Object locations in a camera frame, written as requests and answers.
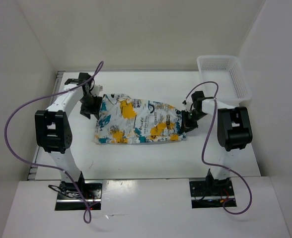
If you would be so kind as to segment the colourful printed shorts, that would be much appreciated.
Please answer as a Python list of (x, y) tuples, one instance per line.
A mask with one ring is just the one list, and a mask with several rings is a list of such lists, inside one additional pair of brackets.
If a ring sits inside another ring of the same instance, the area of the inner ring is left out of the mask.
[(105, 94), (95, 127), (97, 144), (138, 144), (181, 141), (182, 114), (167, 103)]

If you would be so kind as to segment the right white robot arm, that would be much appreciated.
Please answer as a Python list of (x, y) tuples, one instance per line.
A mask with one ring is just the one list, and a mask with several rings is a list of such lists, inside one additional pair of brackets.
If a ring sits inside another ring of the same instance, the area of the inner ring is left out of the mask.
[(206, 115), (213, 116), (217, 124), (217, 139), (223, 152), (210, 166), (206, 176), (206, 195), (216, 195), (229, 185), (230, 172), (240, 150), (251, 143), (253, 135), (246, 107), (234, 107), (206, 97), (203, 91), (191, 95), (192, 102), (183, 101), (181, 132), (198, 127), (198, 121)]

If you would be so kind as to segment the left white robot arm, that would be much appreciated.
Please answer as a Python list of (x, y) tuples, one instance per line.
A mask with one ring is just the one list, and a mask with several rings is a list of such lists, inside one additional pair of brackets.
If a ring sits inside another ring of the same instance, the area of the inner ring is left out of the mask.
[(93, 77), (82, 72), (78, 78), (69, 78), (65, 82), (63, 91), (52, 105), (35, 113), (37, 144), (49, 153), (56, 167), (61, 168), (61, 185), (57, 192), (68, 197), (81, 198), (86, 193), (83, 173), (71, 152), (73, 134), (69, 115), (75, 105), (81, 102), (80, 114), (88, 119), (91, 116), (98, 119), (102, 105), (101, 91), (101, 86), (94, 85)]

